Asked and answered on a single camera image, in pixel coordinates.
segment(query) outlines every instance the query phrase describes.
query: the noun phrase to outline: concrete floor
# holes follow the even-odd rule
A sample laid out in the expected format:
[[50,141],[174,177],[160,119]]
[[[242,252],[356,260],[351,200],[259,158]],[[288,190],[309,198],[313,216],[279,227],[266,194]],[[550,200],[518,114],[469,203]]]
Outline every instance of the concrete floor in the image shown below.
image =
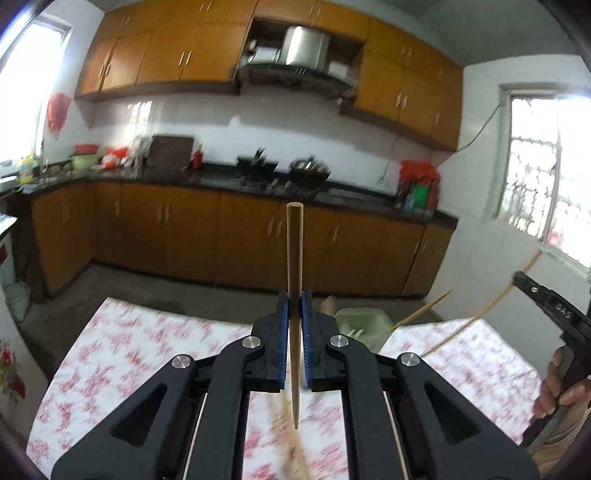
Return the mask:
[[[95,311],[107,297],[158,310],[227,322],[252,323],[273,312],[277,295],[258,291],[197,285],[92,265],[58,298],[33,304],[21,326],[31,353],[49,379]],[[324,297],[314,299],[318,309]],[[423,305],[419,300],[341,299],[338,308],[380,308],[395,322]],[[441,319],[427,312],[420,323]]]

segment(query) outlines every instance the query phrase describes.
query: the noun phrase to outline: floral tablecloth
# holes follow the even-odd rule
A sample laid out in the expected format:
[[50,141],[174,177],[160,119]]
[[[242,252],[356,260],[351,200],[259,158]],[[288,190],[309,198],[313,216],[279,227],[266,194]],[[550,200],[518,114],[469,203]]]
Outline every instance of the floral tablecloth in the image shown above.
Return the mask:
[[[456,321],[399,329],[381,353],[422,353],[460,325],[461,321]],[[65,451],[175,354],[188,353],[196,359],[215,355],[250,329],[105,300],[51,382],[37,412],[27,454],[49,477]],[[486,322],[476,322],[427,361],[508,435],[519,440],[539,379]],[[285,446],[291,440],[283,412],[280,395],[251,395],[243,478],[289,478],[285,467],[289,449]],[[348,478],[338,392],[303,392],[298,433],[312,478]]]

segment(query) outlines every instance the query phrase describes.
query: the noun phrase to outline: ceiling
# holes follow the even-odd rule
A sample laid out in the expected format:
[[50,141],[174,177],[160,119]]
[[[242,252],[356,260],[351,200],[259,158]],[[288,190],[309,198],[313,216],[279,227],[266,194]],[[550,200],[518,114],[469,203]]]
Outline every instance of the ceiling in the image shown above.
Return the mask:
[[462,65],[578,51],[537,0],[381,0],[435,33]]

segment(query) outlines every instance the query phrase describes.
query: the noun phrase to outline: window frame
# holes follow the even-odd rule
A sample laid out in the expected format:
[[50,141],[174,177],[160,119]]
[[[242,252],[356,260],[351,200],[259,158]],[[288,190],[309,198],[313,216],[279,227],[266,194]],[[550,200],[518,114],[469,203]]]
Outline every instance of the window frame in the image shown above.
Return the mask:
[[540,248],[550,257],[560,260],[562,263],[576,270],[582,276],[586,277],[588,273],[591,273],[591,269],[585,267],[582,263],[578,262],[568,254],[564,253],[560,248],[555,247],[548,243],[548,235],[554,212],[556,211],[556,204],[558,202],[558,186],[560,184],[560,163],[562,147],[560,142],[560,128],[558,129],[558,137],[556,142],[557,154],[556,154],[556,172],[555,182],[552,191],[552,197],[550,200],[550,210],[548,211],[548,218],[544,225],[543,235],[540,239],[531,235],[530,233],[520,230],[517,227],[508,224],[504,220],[499,218],[501,209],[503,193],[505,191],[507,172],[509,169],[509,157],[511,155],[511,142],[512,136],[512,101],[515,98],[526,98],[526,99],[557,99],[561,96],[586,96],[591,99],[591,89],[584,87],[575,87],[572,85],[560,85],[560,84],[542,84],[542,85],[502,85],[500,88],[501,103],[503,104],[503,118],[501,121],[501,127],[499,129],[499,162],[501,168],[496,169],[496,179],[494,182],[495,188],[491,197],[491,216],[495,222],[506,227],[512,232],[517,232],[518,235],[523,235],[524,238],[529,239],[540,245]]

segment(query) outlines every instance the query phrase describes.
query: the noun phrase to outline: wooden stick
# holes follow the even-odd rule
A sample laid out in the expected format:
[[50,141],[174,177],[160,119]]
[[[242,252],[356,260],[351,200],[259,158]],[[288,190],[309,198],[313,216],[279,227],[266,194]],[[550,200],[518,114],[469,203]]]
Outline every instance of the wooden stick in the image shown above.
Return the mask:
[[405,325],[408,325],[409,323],[415,321],[416,319],[418,319],[423,313],[425,313],[428,310],[431,310],[435,305],[437,305],[440,301],[442,301],[445,297],[447,297],[452,291],[448,290],[443,292],[441,295],[439,295],[436,299],[430,301],[429,303],[427,303],[426,305],[423,305],[421,308],[419,308],[416,312],[411,313],[408,317],[406,317],[405,319],[400,320],[396,325],[394,325],[394,327],[392,328],[392,331],[396,330],[398,327],[403,327]]
[[[534,266],[534,264],[538,261],[539,257],[542,254],[542,250],[538,250],[533,257],[531,257],[530,261],[527,263],[527,265],[522,269],[522,271],[524,273],[529,272],[529,270],[531,269],[531,267]],[[462,332],[464,332],[467,328],[470,327],[470,325],[472,325],[475,321],[481,319],[484,317],[484,315],[486,315],[488,312],[490,312],[502,299],[504,299],[507,294],[511,291],[511,289],[513,288],[513,282],[511,282],[507,287],[505,287],[505,289],[494,299],[492,300],[488,305],[486,305],[481,311],[479,311],[476,315],[474,315],[473,317],[471,317],[465,325],[463,325],[461,328],[459,328],[457,330],[457,332],[452,333],[449,337],[447,337],[445,340],[442,340],[441,342],[439,342],[437,345],[435,345],[433,348],[431,348],[430,350],[428,350],[426,353],[423,354],[423,358],[425,358],[427,355],[430,355],[431,353],[433,353],[435,350],[439,350],[443,345],[445,345],[447,342],[453,340],[455,337],[457,337],[458,335],[460,335]]]
[[291,408],[294,427],[300,424],[301,275],[304,254],[304,206],[287,204],[287,293],[290,299]]

